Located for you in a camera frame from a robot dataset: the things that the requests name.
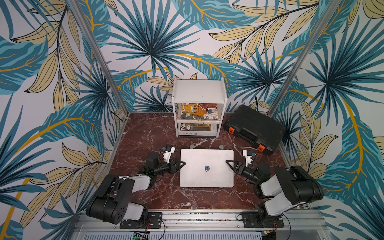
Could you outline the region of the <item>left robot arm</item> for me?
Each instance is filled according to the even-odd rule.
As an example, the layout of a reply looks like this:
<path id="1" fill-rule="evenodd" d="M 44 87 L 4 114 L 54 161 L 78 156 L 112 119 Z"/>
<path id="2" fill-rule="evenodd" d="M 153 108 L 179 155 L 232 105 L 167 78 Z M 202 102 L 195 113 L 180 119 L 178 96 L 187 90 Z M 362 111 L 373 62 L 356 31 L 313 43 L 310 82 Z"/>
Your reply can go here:
<path id="1" fill-rule="evenodd" d="M 141 204 L 133 203 L 133 193 L 148 190 L 155 185 L 157 177 L 176 174 L 186 162 L 171 160 L 174 148 L 160 153 L 147 154 L 145 166 L 134 176 L 108 174 L 95 192 L 86 215 L 104 223 L 119 225 L 121 229 L 160 229 L 164 226 L 162 212 L 150 212 Z"/>

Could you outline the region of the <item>silver laptop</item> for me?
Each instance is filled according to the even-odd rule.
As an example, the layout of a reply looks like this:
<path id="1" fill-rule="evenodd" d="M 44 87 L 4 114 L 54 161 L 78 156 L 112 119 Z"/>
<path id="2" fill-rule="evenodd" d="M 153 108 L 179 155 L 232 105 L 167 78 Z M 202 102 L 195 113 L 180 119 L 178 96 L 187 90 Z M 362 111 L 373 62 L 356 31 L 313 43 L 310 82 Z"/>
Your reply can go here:
<path id="1" fill-rule="evenodd" d="M 182 149 L 180 186 L 183 188 L 232 188 L 234 172 L 226 163 L 233 150 Z"/>

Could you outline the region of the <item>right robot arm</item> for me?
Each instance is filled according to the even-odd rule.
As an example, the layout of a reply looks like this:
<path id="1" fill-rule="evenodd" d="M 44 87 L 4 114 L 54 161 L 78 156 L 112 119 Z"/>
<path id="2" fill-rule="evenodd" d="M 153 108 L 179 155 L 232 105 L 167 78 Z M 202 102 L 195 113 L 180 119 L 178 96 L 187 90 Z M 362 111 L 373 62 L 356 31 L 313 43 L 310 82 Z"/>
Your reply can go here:
<path id="1" fill-rule="evenodd" d="M 276 167 L 272 175 L 268 163 L 259 163 L 254 170 L 238 161 L 227 160 L 227 165 L 237 175 L 249 180 L 255 195 L 262 202 L 256 212 L 240 213 L 245 228 L 284 227 L 283 214 L 297 206 L 322 200 L 322 186 L 301 166 Z"/>

